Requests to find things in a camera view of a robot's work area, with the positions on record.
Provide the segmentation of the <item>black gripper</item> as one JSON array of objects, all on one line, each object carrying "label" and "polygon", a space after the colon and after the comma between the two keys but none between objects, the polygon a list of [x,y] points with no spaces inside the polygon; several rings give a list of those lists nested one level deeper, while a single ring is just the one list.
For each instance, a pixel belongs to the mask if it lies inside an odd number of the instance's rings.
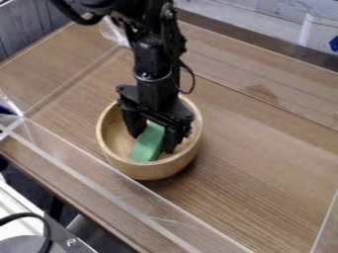
[{"label": "black gripper", "polygon": [[147,121],[165,126],[163,152],[173,153],[190,136],[194,113],[179,100],[181,69],[171,67],[161,73],[134,68],[136,85],[119,85],[118,102],[128,134],[138,138],[147,127]]}]

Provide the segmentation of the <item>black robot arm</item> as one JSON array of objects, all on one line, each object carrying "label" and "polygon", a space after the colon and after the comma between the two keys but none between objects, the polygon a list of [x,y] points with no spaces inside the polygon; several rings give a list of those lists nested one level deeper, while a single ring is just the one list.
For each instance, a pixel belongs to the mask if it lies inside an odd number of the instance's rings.
[{"label": "black robot arm", "polygon": [[181,72],[191,68],[181,60],[186,37],[181,33],[174,0],[51,0],[82,26],[110,18],[126,34],[134,52],[134,85],[116,87],[123,120],[132,137],[153,121],[165,127],[162,151],[171,153],[191,133],[194,113],[179,94]]}]

